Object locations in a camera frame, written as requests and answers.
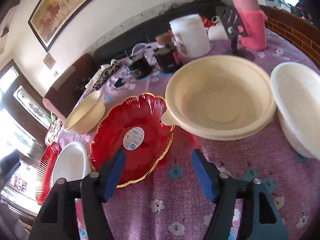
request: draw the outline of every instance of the white plastic container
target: white plastic container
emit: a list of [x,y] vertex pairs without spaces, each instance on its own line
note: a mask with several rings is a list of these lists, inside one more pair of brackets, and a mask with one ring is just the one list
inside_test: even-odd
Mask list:
[[183,57],[197,58],[210,52],[209,38],[199,14],[174,19],[170,27]]
[[320,160],[320,76],[309,67],[285,62],[271,73],[282,131],[292,147]]
[[67,181],[83,179],[91,172],[87,151],[79,142],[69,143],[59,154],[53,168],[52,184],[59,178]]
[[208,36],[210,41],[227,41],[229,40],[228,35],[224,29],[224,26],[218,16],[213,17],[212,21],[216,24],[215,26],[211,26],[209,28]]

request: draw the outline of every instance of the wall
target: wall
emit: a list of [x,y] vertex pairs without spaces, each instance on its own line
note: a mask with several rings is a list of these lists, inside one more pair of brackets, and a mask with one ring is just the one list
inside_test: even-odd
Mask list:
[[276,8],[260,7],[268,16],[266,27],[300,49],[320,69],[320,31],[293,14]]
[[7,34],[5,51],[0,55],[0,69],[8,62],[7,58],[13,55],[29,82],[41,95],[45,95],[56,79],[53,73],[57,71],[60,75],[105,33],[171,0],[93,0],[67,25],[51,47],[49,52],[57,62],[51,71],[43,63],[46,52],[28,25],[38,1],[21,0]]

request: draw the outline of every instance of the white wall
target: white wall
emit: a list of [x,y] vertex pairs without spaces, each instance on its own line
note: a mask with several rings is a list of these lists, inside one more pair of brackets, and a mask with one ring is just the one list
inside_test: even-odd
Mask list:
[[93,0],[67,25],[50,49],[56,64],[50,71],[43,63],[45,50],[31,31],[28,20],[39,0],[21,0],[8,33],[0,69],[14,58],[29,82],[45,95],[56,78],[91,44],[126,20],[171,0]]

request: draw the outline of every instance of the door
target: door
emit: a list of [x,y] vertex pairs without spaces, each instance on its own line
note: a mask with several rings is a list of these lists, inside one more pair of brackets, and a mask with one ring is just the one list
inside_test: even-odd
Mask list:
[[15,62],[0,71],[1,141],[39,162],[45,151],[50,112]]
[[9,205],[32,217],[40,210],[35,196],[36,174],[50,124],[50,112],[41,96],[10,61],[0,71],[0,159],[18,150],[21,166],[1,195]]

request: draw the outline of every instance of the metal screw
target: metal screw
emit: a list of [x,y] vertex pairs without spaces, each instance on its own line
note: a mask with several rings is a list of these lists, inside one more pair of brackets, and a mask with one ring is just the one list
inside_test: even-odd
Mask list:
[[253,183],[254,184],[257,184],[257,185],[260,185],[262,183],[261,179],[258,179],[258,178],[254,178],[253,179]]
[[66,182],[66,179],[65,179],[65,178],[57,179],[57,184],[59,184],[59,185],[65,183],[65,182]]
[[220,178],[222,178],[222,179],[227,179],[227,178],[229,178],[229,174],[228,174],[228,173],[225,173],[225,172],[221,172],[221,173],[219,174],[219,176],[220,176]]
[[94,172],[91,172],[90,174],[89,174],[89,176],[90,176],[90,178],[97,178],[98,176],[99,176],[99,172],[96,172],[96,171],[94,171]]

